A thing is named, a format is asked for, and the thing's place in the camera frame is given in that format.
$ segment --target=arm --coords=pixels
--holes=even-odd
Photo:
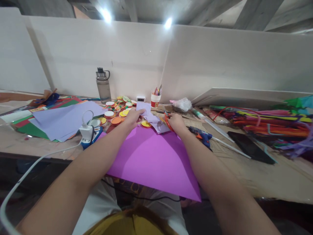
[[[172,114],[169,124],[183,141],[193,172],[217,214],[224,234],[280,234],[228,168]]]
[[[72,234],[92,187],[107,173],[144,109],[130,110],[123,123],[83,151],[52,183],[18,225],[28,234]]]

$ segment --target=scissors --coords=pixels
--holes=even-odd
[[[164,109],[164,113],[165,113],[165,118],[164,118],[164,120],[165,120],[167,126],[169,127],[169,129],[170,129],[172,132],[175,132],[175,131],[173,130],[173,128],[171,127],[171,125],[169,124],[170,116],[169,116],[169,114],[167,113],[167,111],[166,111],[164,105],[163,105],[163,109]]]

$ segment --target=wooden table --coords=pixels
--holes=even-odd
[[[0,103],[0,113],[8,112],[26,105],[27,102],[9,101]],[[211,133],[227,144],[238,148],[234,143],[225,139],[208,124],[203,126],[201,121],[184,118],[187,126],[194,126]],[[224,131],[236,131],[226,126],[219,126]],[[35,160],[47,153],[77,145],[81,136],[76,136],[64,143],[55,143],[46,139],[28,137],[26,134],[14,131],[10,125],[0,119],[0,156],[20,159]],[[269,148],[270,154],[278,164],[269,165],[262,162],[249,160],[244,156],[222,146],[216,141],[211,141],[214,154],[234,173],[240,182],[254,197],[277,198],[286,201],[313,204],[313,164],[299,158],[295,161],[275,153]],[[44,161],[70,163],[82,147],[60,152],[49,156]]]

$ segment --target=orange scissors handle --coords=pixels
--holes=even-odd
[[[175,132],[175,131],[173,130],[173,128],[171,127],[171,125],[169,124],[169,120],[168,120],[168,119],[169,119],[169,118],[168,118],[167,115],[165,114],[164,120],[165,120],[167,126],[169,127],[169,129],[170,129],[172,132]]]

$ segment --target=pencil cup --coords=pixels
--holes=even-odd
[[[159,105],[159,101],[161,99],[161,96],[156,96],[151,94],[151,107],[156,108]]]

